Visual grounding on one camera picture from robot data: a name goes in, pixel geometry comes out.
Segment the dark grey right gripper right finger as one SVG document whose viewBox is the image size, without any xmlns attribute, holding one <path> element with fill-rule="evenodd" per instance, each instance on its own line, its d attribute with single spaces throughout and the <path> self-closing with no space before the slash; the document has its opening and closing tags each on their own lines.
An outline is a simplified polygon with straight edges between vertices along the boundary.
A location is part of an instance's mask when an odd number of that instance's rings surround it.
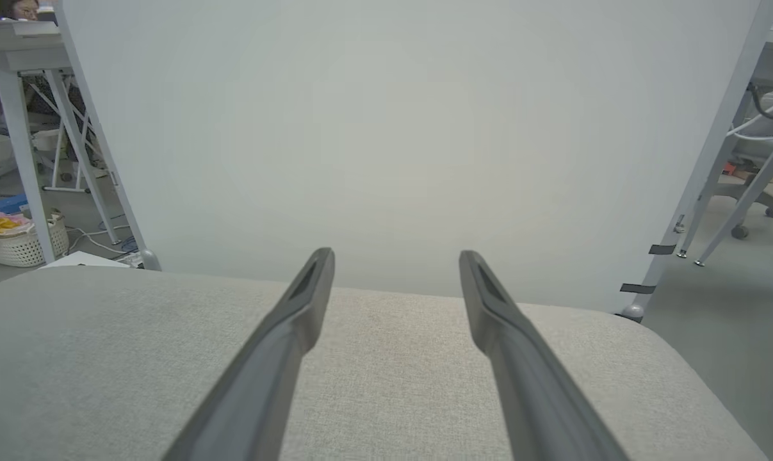
<svg viewBox="0 0 773 461">
<path fill-rule="evenodd" d="M 459 256 L 471 337 L 491 362 L 516 460 L 626 460 L 541 333 L 477 251 Z"/>
</svg>

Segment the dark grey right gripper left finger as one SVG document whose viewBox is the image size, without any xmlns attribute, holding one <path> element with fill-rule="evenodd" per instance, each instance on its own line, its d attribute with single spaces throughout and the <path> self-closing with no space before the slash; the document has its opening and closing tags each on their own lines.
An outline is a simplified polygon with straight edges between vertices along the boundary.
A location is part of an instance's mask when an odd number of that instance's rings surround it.
<svg viewBox="0 0 773 461">
<path fill-rule="evenodd" d="M 164 459 L 278 459 L 300 365 L 321 335 L 335 273 L 331 248 L 308 257 Z"/>
</svg>

